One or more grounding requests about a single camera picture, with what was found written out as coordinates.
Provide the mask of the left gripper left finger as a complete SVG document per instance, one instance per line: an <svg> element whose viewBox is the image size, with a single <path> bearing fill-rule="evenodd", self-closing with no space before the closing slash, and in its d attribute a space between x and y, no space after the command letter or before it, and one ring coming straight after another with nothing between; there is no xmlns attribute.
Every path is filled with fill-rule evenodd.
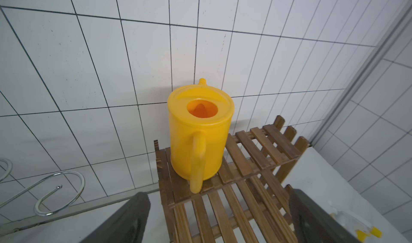
<svg viewBox="0 0 412 243"><path fill-rule="evenodd" d="M141 243L151 203L139 192L82 240L83 243Z"/></svg>

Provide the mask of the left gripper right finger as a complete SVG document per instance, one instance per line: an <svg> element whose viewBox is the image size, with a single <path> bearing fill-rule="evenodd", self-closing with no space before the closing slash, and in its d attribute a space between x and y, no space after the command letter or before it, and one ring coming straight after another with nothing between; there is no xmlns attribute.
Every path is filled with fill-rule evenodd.
<svg viewBox="0 0 412 243"><path fill-rule="evenodd" d="M299 243L359 242L300 189L290 191L289 209Z"/></svg>

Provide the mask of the yellow plastic watering can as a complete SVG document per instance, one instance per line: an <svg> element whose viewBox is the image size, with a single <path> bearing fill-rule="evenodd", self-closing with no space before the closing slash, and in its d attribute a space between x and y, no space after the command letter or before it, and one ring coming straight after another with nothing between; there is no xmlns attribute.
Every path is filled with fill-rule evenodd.
<svg viewBox="0 0 412 243"><path fill-rule="evenodd" d="M174 90L167 108L172 167L197 194L222 165L235 104L201 78L198 84Z"/></svg>

